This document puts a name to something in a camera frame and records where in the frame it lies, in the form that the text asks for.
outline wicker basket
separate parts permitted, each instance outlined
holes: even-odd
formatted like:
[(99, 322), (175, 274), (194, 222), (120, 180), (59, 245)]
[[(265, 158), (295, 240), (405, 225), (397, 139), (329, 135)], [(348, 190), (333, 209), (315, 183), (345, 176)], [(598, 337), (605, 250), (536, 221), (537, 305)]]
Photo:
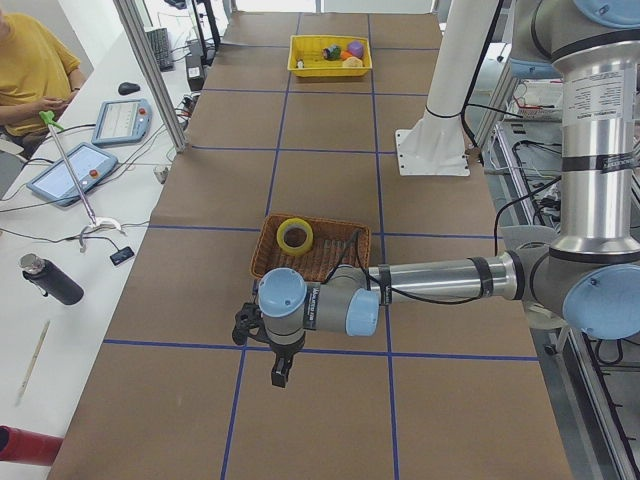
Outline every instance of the wicker basket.
[[(276, 241), (280, 224), (293, 217), (305, 220), (313, 230), (311, 250), (299, 257), (285, 254)], [(371, 230), (366, 225), (327, 218), (273, 213), (265, 219), (262, 226), (260, 239), (251, 260), (251, 274), (256, 278), (262, 278), (274, 268), (288, 267), (299, 272), (308, 282), (321, 282), (336, 265), (347, 241), (358, 229), (361, 231), (358, 235), (358, 254), (362, 266), (368, 267)], [(342, 263), (358, 266), (355, 248), (349, 248)]]

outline blue joint cap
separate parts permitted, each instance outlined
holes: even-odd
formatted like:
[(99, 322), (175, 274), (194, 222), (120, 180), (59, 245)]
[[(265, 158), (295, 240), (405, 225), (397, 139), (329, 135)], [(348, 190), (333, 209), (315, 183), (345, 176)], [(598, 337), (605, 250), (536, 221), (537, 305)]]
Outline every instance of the blue joint cap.
[(640, 266), (610, 265), (585, 275), (562, 305), (567, 323), (603, 340), (640, 331)]
[(377, 326), (378, 294), (360, 288), (351, 298), (347, 310), (347, 335), (370, 337), (375, 333)]
[(640, 27), (640, 2), (637, 0), (573, 0), (573, 3), (589, 20), (605, 27)]
[(302, 305), (306, 294), (302, 275), (290, 268), (276, 268), (258, 284), (258, 305), (268, 317), (286, 317)]
[(516, 78), (543, 80), (562, 76), (550, 63), (518, 60), (513, 57), (509, 61), (511, 62), (511, 74)]

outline purple toy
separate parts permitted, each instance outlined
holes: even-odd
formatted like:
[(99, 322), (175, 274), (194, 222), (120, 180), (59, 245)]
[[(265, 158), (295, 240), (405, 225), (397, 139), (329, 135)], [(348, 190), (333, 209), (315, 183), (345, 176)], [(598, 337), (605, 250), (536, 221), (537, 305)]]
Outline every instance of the purple toy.
[(358, 57), (360, 59), (364, 57), (364, 45), (362, 45), (362, 42), (359, 42), (358, 40), (354, 40), (349, 43), (349, 45), (347, 45), (347, 50), (354, 57)]

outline yellow shirt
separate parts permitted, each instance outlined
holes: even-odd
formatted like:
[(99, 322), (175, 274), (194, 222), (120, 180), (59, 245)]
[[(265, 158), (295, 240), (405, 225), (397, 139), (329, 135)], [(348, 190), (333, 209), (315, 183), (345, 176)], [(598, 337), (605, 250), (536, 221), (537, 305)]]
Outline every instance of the yellow shirt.
[[(67, 99), (68, 75), (80, 60), (35, 18), (6, 14), (11, 29), (0, 41), (0, 105), (30, 103), (42, 97)], [(45, 130), (39, 117), (4, 126), (14, 136)]]

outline tablet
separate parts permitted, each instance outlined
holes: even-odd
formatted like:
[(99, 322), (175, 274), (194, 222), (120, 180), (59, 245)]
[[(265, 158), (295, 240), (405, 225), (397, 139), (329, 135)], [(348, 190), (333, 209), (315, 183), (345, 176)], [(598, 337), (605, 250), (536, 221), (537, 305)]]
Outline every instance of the tablet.
[[(68, 152), (67, 157), (84, 192), (91, 190), (109, 175), (118, 163), (115, 156), (90, 143), (81, 143)], [(61, 207), (71, 205), (80, 198), (63, 159), (58, 160), (27, 183), (27, 188)]]
[(112, 147), (142, 140), (149, 129), (151, 106), (144, 99), (104, 102), (91, 143)]

